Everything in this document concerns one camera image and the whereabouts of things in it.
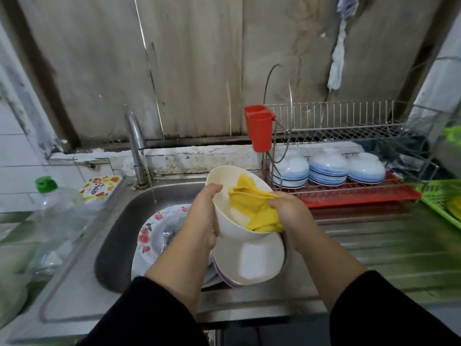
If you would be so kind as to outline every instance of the black shirt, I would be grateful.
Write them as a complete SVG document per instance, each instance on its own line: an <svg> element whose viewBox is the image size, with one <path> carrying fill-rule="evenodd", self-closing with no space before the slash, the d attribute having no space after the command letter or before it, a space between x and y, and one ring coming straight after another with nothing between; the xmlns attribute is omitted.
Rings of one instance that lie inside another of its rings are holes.
<svg viewBox="0 0 461 346"><path fill-rule="evenodd" d="M376 271L356 278L330 315L332 345L461 345L461 338ZM189 310L138 277L80 345L208 345Z"/></svg>

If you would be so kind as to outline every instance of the tiled wall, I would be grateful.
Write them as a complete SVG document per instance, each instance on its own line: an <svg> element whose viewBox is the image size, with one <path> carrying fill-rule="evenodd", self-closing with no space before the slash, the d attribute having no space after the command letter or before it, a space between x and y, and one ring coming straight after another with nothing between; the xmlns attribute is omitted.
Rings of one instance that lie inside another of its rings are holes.
<svg viewBox="0 0 461 346"><path fill-rule="evenodd" d="M59 186L78 190L92 176L113 174L106 161L92 165L45 161L32 148L9 106L0 101L0 213L37 209L34 181L40 176L49 175Z"/></svg>

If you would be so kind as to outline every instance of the yellow object in basket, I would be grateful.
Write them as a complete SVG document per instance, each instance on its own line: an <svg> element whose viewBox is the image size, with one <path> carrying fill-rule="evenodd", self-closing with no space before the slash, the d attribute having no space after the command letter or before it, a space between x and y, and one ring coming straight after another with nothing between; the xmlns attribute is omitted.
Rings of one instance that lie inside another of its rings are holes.
<svg viewBox="0 0 461 346"><path fill-rule="evenodd" d="M229 198L235 209L250 217L246 229L260 233L284 230L277 210L267 203L268 199L279 196L259 190L253 179L246 174L239 176L236 187L229 188Z"/></svg>
<svg viewBox="0 0 461 346"><path fill-rule="evenodd" d="M461 196L453 198L447 204L447 208L456 219L461 221Z"/></svg>

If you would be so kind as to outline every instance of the person's left hand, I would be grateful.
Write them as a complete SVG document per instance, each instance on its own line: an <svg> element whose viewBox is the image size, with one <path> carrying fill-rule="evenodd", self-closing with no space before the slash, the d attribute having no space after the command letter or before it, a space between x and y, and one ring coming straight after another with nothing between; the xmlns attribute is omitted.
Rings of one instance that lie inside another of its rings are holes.
<svg viewBox="0 0 461 346"><path fill-rule="evenodd" d="M223 185L214 183L205 186L195 197L182 227L202 235L210 250L216 245L216 237L219 235L212 199L222 188Z"/></svg>

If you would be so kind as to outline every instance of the hand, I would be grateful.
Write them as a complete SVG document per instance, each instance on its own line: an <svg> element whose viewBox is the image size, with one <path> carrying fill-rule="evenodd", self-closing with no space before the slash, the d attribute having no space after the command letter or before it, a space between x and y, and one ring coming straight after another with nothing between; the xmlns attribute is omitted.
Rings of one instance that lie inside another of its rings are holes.
<svg viewBox="0 0 461 346"><path fill-rule="evenodd" d="M277 210L280 222L296 244L303 232L312 226L317 226L314 218L306 204L298 197L285 192L274 192L274 194L280 198L269 199L269 206Z"/></svg>
<svg viewBox="0 0 461 346"><path fill-rule="evenodd" d="M223 185L214 183L205 186L195 197L182 227L182 230L192 230L202 235L210 250L215 247L219 235L212 199L222 188Z"/></svg>

